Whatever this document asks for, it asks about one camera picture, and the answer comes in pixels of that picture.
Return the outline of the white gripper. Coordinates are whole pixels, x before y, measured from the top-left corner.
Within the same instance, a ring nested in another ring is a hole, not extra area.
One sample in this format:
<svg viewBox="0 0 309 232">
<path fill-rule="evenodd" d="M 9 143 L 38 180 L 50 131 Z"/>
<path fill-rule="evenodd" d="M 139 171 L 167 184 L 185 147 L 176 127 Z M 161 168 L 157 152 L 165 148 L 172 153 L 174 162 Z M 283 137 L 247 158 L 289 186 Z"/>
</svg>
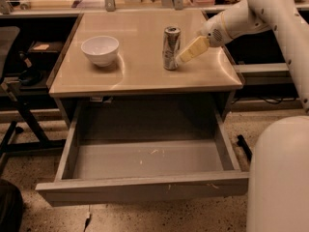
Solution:
<svg viewBox="0 0 309 232">
<path fill-rule="evenodd" d="M 198 31 L 196 39 L 180 51 L 176 56 L 176 63 L 187 63 L 206 52 L 209 47 L 220 47 L 231 41 L 226 31 L 224 13 L 209 18 Z"/>
</svg>

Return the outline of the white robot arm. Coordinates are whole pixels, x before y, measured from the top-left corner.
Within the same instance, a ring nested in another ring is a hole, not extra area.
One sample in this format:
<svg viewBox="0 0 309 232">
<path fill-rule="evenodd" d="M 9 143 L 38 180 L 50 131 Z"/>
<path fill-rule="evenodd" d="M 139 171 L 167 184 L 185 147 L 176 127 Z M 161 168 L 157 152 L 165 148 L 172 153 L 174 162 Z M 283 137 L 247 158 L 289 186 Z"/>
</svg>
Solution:
<svg viewBox="0 0 309 232">
<path fill-rule="evenodd" d="M 295 0 L 241 0 L 207 20 L 176 57 L 184 64 L 210 47 L 270 30 L 284 62 L 255 72 L 258 82 L 296 92 L 309 109 L 309 24 Z M 246 232 L 309 232 L 309 117 L 287 117 L 259 136 L 250 162 Z"/>
</svg>

